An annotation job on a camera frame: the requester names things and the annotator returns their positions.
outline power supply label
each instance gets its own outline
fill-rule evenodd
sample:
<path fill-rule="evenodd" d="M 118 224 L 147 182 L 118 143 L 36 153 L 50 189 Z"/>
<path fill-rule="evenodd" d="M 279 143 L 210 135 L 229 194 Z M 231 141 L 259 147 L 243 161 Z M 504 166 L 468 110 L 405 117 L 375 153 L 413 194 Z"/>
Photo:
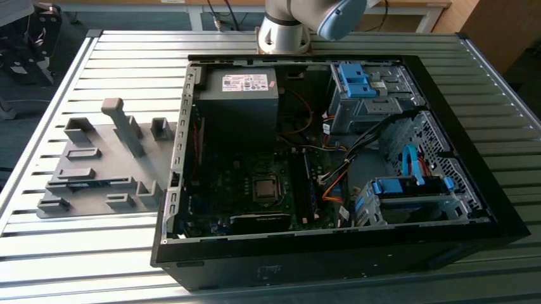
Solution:
<path fill-rule="evenodd" d="M 226 75 L 222 78 L 222 91 L 269 91 L 267 75 Z"/>

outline metal slotted table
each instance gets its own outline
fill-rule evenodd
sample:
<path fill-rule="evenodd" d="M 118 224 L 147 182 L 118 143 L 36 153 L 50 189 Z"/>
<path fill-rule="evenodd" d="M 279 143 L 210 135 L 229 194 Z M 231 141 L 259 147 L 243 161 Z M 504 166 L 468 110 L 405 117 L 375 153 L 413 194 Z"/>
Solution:
<path fill-rule="evenodd" d="M 40 220 L 36 205 L 66 146 L 63 125 L 70 117 L 110 124 L 100 113 L 102 100 L 122 97 L 124 110 L 138 122 L 148 123 L 154 117 L 176 121 L 187 55 L 254 53 L 255 36 L 94 33 L 84 40 L 0 195 L 0 300 L 538 303 L 541 124 L 469 40 L 456 35 L 363 33 L 339 42 L 314 37 L 313 48 L 317 54 L 421 57 L 533 235 L 426 274 L 190 294 L 148 264 L 155 213 Z"/>

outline open pc case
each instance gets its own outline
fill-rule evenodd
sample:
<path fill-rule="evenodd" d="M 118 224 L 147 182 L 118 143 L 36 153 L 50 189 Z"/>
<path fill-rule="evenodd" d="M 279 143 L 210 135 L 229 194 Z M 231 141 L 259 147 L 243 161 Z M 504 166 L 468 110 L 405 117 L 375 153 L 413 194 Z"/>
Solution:
<path fill-rule="evenodd" d="M 529 235 L 414 56 L 191 56 L 151 264 L 187 290 L 444 267 Z"/>

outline cable connector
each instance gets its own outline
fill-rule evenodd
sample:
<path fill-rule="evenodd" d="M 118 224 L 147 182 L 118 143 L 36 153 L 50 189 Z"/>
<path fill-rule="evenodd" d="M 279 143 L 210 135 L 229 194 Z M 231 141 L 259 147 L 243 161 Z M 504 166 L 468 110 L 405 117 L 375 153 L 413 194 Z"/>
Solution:
<path fill-rule="evenodd" d="M 212 21 L 214 21 L 214 26 L 216 28 L 216 30 L 219 30 L 222 32 L 222 20 L 216 18 L 216 16 L 212 16 Z"/>

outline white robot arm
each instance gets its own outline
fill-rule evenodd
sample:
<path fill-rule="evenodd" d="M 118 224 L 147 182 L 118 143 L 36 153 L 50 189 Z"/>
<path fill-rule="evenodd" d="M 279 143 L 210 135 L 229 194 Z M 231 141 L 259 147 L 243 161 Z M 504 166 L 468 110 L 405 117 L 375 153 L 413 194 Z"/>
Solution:
<path fill-rule="evenodd" d="M 258 34 L 267 54 L 302 54 L 310 48 L 309 30 L 326 40 L 339 40 L 355 28 L 366 0 L 267 0 Z"/>

